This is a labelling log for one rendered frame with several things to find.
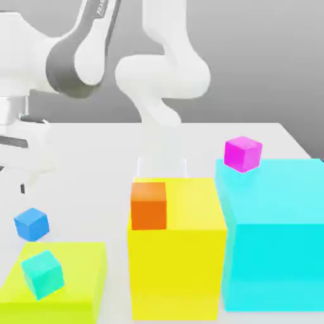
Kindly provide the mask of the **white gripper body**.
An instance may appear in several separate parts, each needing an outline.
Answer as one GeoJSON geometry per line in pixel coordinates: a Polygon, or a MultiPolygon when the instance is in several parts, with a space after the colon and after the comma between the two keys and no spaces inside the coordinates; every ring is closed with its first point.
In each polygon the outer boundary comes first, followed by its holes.
{"type": "Polygon", "coordinates": [[[40,175],[52,171],[50,123],[13,123],[0,126],[0,166],[40,175]]]}

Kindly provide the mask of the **small blue cube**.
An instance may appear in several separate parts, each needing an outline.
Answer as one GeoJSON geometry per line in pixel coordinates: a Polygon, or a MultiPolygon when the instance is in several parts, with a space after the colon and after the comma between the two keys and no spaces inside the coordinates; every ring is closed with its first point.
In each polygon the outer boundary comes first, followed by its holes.
{"type": "Polygon", "coordinates": [[[14,218],[19,237],[35,242],[49,232],[47,215],[35,208],[30,208],[14,218]]]}

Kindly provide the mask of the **small teal cube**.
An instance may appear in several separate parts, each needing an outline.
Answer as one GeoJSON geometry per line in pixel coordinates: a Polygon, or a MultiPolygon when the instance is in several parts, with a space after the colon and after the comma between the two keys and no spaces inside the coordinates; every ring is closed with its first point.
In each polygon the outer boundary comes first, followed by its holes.
{"type": "Polygon", "coordinates": [[[22,261],[21,268],[26,284],[37,301],[65,286],[61,263],[49,250],[22,261]]]}

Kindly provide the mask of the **small orange cube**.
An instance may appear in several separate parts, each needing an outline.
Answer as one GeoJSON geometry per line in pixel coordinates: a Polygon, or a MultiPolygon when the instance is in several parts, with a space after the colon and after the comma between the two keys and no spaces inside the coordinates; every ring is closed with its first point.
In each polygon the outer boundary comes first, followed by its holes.
{"type": "Polygon", "coordinates": [[[132,230],[165,230],[166,206],[164,182],[134,182],[130,200],[132,230]]]}

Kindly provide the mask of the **small magenta cube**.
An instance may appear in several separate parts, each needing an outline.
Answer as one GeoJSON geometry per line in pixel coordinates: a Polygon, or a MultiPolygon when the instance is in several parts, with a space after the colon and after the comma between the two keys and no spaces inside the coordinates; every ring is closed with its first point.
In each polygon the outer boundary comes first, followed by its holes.
{"type": "Polygon", "coordinates": [[[230,139],[225,143],[224,164],[245,173],[259,166],[262,143],[246,136],[230,139]]]}

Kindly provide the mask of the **large lime box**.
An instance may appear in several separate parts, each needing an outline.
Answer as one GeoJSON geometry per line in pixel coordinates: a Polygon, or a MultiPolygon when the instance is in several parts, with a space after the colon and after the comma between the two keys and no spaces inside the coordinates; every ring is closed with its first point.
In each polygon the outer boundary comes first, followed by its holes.
{"type": "Polygon", "coordinates": [[[0,324],[97,324],[107,275],[103,242],[28,242],[0,287],[0,324]],[[21,263],[43,251],[60,262],[65,285],[37,300],[21,263]]]}

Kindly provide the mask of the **large yellow box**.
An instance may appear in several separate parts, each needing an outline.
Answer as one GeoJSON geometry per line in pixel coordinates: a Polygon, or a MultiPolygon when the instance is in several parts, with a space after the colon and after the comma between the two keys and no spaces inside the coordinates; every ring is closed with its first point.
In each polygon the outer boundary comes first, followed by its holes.
{"type": "Polygon", "coordinates": [[[165,230],[127,227],[133,320],[215,320],[227,226],[212,178],[136,178],[164,182],[165,230]]]}

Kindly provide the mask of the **large cyan box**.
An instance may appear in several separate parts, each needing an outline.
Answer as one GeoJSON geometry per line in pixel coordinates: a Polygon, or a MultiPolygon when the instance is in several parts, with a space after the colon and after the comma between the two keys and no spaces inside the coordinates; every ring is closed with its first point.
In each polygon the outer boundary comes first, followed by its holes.
{"type": "Polygon", "coordinates": [[[227,225],[227,311],[324,312],[324,161],[263,159],[239,173],[216,162],[227,225]]]}

